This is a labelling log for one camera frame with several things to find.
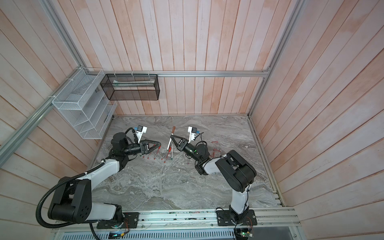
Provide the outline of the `brown marker pen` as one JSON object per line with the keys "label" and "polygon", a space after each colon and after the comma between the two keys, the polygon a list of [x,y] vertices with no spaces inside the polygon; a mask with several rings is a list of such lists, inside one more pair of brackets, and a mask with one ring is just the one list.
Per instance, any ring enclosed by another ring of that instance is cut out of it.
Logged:
{"label": "brown marker pen", "polygon": [[172,132],[171,132],[171,136],[170,136],[170,139],[169,139],[169,143],[168,143],[168,147],[167,147],[167,151],[169,151],[170,150],[170,148],[171,148],[171,143],[172,143],[172,136],[174,135],[174,133],[175,133],[175,129],[176,129],[176,127],[175,126],[173,126],[173,128],[172,128]]}

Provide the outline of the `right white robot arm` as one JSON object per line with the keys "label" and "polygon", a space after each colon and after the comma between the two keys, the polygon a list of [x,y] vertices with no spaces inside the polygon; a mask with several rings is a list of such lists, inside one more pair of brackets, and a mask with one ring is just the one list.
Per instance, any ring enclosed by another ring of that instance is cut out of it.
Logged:
{"label": "right white robot arm", "polygon": [[195,169],[200,175],[223,175],[232,188],[229,217],[233,224],[239,224],[250,209],[249,190],[257,175],[255,168],[235,150],[221,157],[211,158],[205,141],[192,145],[189,140],[176,135],[172,135],[171,140],[180,152],[195,160]]}

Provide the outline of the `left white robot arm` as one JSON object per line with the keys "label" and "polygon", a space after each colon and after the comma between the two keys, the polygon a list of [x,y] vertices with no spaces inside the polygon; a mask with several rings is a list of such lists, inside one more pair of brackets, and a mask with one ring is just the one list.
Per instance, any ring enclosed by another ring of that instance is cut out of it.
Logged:
{"label": "left white robot arm", "polygon": [[112,228],[124,222],[120,205],[92,201],[92,191],[110,176],[122,171],[138,155],[148,155],[161,147],[158,141],[141,140],[136,133],[114,134],[109,155],[96,167],[74,177],[64,177],[50,190],[53,195],[48,218],[62,221],[63,226],[106,221]]}

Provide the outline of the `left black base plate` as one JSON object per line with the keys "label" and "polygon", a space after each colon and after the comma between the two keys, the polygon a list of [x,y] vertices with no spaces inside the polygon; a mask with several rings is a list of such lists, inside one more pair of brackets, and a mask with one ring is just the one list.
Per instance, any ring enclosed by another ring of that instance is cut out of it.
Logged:
{"label": "left black base plate", "polygon": [[139,212],[123,212],[112,220],[101,220],[97,229],[136,229],[139,220]]}

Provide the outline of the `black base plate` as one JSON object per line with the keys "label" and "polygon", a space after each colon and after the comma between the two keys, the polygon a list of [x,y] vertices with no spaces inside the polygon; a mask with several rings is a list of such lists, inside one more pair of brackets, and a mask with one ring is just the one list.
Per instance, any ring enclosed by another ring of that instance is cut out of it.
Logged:
{"label": "black base plate", "polygon": [[139,220],[139,212],[123,212],[112,220],[101,220],[97,229],[136,229]]}
{"label": "black base plate", "polygon": [[216,210],[219,226],[256,226],[258,224],[254,210],[246,209],[244,213],[237,214],[234,210]]}

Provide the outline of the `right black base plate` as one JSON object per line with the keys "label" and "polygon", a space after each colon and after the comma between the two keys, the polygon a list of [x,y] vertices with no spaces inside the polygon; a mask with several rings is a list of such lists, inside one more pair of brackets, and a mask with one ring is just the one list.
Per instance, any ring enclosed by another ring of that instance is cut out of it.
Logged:
{"label": "right black base plate", "polygon": [[256,226],[258,224],[254,210],[246,209],[244,213],[237,214],[234,210],[216,210],[219,226]]}

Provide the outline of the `horizontal aluminium wall rail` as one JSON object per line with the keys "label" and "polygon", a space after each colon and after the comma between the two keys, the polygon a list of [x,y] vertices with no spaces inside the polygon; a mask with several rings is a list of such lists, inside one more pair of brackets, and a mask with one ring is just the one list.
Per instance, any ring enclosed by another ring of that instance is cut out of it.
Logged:
{"label": "horizontal aluminium wall rail", "polygon": [[86,72],[96,74],[102,71],[104,74],[127,74],[127,75],[157,75],[160,78],[195,78],[195,77],[267,77],[268,70],[261,71],[106,71],[102,69],[86,68]]}

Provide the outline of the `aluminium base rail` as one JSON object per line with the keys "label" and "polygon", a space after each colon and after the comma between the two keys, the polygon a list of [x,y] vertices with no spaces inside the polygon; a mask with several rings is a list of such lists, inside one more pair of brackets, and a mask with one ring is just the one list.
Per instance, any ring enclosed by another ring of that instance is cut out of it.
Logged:
{"label": "aluminium base rail", "polygon": [[256,208],[238,224],[227,211],[173,210],[141,211],[135,226],[121,229],[97,229],[74,225],[52,231],[52,240],[305,240],[294,208]]}

